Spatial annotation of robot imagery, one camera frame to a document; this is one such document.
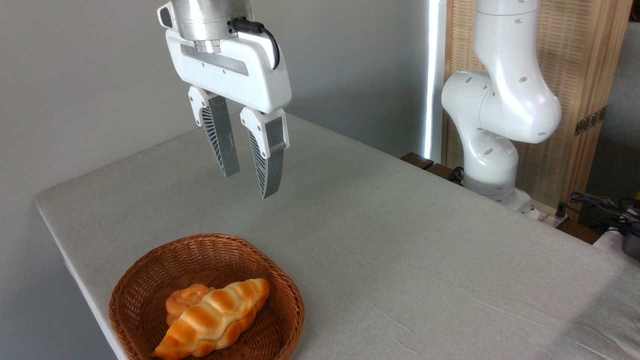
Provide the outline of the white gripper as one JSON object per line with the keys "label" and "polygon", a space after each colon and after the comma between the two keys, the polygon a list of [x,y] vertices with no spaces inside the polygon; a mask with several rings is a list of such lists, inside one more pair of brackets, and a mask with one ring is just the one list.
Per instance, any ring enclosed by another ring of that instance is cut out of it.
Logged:
{"label": "white gripper", "polygon": [[181,80],[188,91],[196,124],[206,137],[225,178],[240,171],[227,100],[245,107],[240,112],[247,129],[262,198],[281,186],[284,151],[290,147],[286,113],[292,99],[284,58],[273,69],[275,58],[270,39],[240,33],[220,39],[217,53],[196,51],[192,41],[176,30],[166,30],[166,42]]}

